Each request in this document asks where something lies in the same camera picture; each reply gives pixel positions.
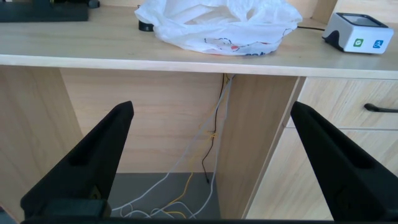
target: floor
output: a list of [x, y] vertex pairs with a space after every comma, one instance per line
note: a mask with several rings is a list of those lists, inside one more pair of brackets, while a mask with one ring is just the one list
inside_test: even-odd
[[[161, 174], [116, 174], [108, 202], [112, 208], [119, 207], [125, 203], [140, 197], [148, 188], [165, 176]], [[134, 210], [142, 210], [150, 213], [154, 208], [162, 208], [173, 199], [177, 198], [184, 191], [185, 184], [190, 173], [170, 174], [161, 184], [151, 190], [144, 198], [134, 202]], [[213, 186], [213, 193], [206, 207], [196, 215], [198, 219], [220, 219], [220, 207], [216, 183]], [[210, 193], [210, 184], [207, 183], [203, 173], [194, 173], [185, 196], [179, 200], [183, 202], [193, 213], [197, 212], [205, 203]], [[123, 210], [123, 214], [131, 211], [130, 207]], [[182, 212], [187, 218], [191, 213], [183, 205], [174, 205], [168, 212]], [[175, 218], [183, 218], [181, 214], [170, 214]], [[112, 212], [111, 216], [120, 217], [119, 211]], [[131, 218], [144, 218], [145, 215], [134, 213]], [[158, 213], [153, 218], [170, 218], [163, 213]], [[1, 224], [15, 224], [5, 212], [0, 212]]]

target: drawer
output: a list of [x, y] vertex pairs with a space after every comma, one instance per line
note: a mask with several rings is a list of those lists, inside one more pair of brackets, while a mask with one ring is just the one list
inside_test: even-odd
[[[375, 113], [366, 103], [398, 109], [398, 81], [308, 78], [298, 100], [339, 128], [398, 129], [398, 113]], [[287, 127], [294, 127], [290, 118]]]
[[[398, 131], [343, 132], [398, 175]], [[332, 219], [295, 128], [284, 129], [247, 218]]]

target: black drawer handle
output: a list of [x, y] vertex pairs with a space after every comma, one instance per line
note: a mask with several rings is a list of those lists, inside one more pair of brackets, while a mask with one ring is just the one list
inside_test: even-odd
[[380, 108], [380, 107], [374, 106], [371, 103], [366, 103], [363, 107], [365, 107], [368, 111], [372, 111], [372, 112], [398, 113], [398, 110], [396, 110], [396, 109]]

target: desk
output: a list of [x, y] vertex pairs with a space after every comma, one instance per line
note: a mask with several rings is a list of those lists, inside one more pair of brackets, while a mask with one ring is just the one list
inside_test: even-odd
[[[289, 121], [295, 100], [398, 174], [398, 117], [363, 109], [398, 108], [397, 36], [383, 55], [343, 54], [319, 31], [298, 29], [273, 54], [225, 57], [139, 32], [133, 13], [105, 6], [89, 22], [0, 24], [0, 204], [16, 220], [23, 220], [20, 198], [123, 101], [132, 100], [136, 114], [118, 172], [167, 172], [217, 102], [223, 73], [237, 74], [215, 145], [223, 218], [331, 218]], [[301, 25], [324, 27], [321, 21]], [[203, 133], [177, 172], [202, 171], [207, 139]]]

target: card reader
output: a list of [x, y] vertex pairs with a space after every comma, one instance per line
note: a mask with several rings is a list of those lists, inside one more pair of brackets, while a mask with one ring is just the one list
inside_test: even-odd
[[364, 14], [334, 13], [322, 35], [344, 52], [383, 54], [394, 30]]

